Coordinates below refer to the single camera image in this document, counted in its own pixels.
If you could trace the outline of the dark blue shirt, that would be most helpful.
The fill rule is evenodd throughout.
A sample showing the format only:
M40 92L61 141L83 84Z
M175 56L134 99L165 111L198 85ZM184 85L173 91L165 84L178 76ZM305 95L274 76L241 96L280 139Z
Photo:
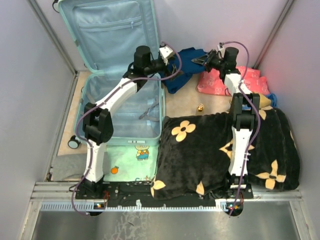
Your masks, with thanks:
M194 74L205 71L202 64L193 62L194 59L205 56L208 52L203 49L195 49L194 47L186 48L178 52L181 58L182 67L179 73L170 79L164 80L162 83L167 88L169 94L175 94L180 90Z

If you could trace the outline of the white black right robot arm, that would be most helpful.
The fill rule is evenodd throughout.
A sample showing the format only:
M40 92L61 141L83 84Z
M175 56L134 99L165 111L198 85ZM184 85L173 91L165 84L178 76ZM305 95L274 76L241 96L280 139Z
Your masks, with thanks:
M212 49L205 55L191 61L204 66L205 71L215 69L232 96L230 115L232 117L232 153L228 169L228 182L223 185L223 192L229 198L235 198L241 189L247 187L247 161L249 160L250 140L258 134L254 130L260 121L260 95L252 93L245 85L244 77L237 69L239 50L235 47L224 48L221 43L217 50Z

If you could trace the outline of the light green cartoon cloth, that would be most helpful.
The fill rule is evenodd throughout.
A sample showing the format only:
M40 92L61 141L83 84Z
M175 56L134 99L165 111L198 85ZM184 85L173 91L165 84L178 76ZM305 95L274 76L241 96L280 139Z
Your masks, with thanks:
M156 173L158 146L107 146L103 159L105 182L151 181Z

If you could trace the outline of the yellow and blue garment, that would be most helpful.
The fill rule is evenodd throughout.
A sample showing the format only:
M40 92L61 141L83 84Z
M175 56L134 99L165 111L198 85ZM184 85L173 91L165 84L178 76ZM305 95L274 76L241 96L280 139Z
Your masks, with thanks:
M244 96L239 92L232 96L232 99L229 101L230 108L223 111L223 113L231 114L232 116L240 114L256 115L256 111L250 102L256 108L260 118L265 118L263 115L266 114L266 111L277 107L277 97L273 93L263 95L261 93L252 92Z

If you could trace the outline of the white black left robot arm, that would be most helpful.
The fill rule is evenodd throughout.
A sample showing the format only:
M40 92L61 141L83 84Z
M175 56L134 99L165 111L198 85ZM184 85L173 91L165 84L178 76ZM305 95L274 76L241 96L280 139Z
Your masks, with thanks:
M170 59L176 56L179 68L169 73ZM155 81L153 75L164 72L164 80L175 77L182 67L179 53L168 43L158 50L158 58L153 59L151 49L146 45L138 46L122 79L106 96L96 103L87 103L84 114L76 126L82 126L84 136L81 140L86 142L87 156L83 176L76 185L78 191L97 199L104 192L103 161L107 142L114 133L113 115L119 107L131 96L139 92L147 81Z

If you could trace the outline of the light teal hardshell suitcase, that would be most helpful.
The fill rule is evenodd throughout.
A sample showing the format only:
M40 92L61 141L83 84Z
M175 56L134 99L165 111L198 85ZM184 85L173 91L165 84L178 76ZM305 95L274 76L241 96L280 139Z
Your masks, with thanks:
M151 0L60 0L59 13L91 74L77 108L74 131L83 138L85 106L111 92L134 60L139 46L158 56L159 39ZM164 91L155 75L127 99L112 118L109 145L158 144L161 135Z

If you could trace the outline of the aluminium frame rail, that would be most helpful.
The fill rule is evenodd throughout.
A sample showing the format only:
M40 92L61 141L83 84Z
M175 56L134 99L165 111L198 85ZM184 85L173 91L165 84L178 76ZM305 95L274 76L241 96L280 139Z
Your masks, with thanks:
M314 240L298 189L170 191L160 181L35 184L21 240Z

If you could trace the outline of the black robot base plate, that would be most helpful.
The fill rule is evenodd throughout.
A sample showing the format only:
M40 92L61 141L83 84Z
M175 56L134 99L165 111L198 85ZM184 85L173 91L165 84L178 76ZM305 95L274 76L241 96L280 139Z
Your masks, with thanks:
M195 189L168 189L160 180L130 182L89 183L84 180L75 191L76 200L102 200L104 205L111 207L133 206L139 200L144 207L159 207L167 204L170 207L215 206L216 200L229 199L238 203L244 199L252 199L251 185L245 189L227 188L219 184L217 188L204 187L201 184Z

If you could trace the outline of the small gold bottle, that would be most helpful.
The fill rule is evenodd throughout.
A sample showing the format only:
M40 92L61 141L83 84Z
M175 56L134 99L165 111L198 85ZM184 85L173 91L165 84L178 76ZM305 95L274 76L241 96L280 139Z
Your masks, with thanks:
M198 113L202 113L204 111L204 104L202 103L198 104L196 111Z

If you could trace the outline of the black floral fleece blanket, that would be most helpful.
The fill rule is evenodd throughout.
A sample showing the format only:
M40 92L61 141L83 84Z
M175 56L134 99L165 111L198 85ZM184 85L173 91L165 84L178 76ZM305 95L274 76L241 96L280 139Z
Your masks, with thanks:
M286 115L267 110L249 147L248 181L268 190L299 186L300 158ZM232 155L232 117L228 113L167 117L164 120L153 182L168 189L224 185Z

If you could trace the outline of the grey cloth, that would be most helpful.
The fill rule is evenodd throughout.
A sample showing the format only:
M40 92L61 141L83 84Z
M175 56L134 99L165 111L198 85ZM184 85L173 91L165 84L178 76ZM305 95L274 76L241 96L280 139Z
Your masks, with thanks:
M52 177L54 182L79 180L85 173L87 154L66 154L57 156L52 162Z

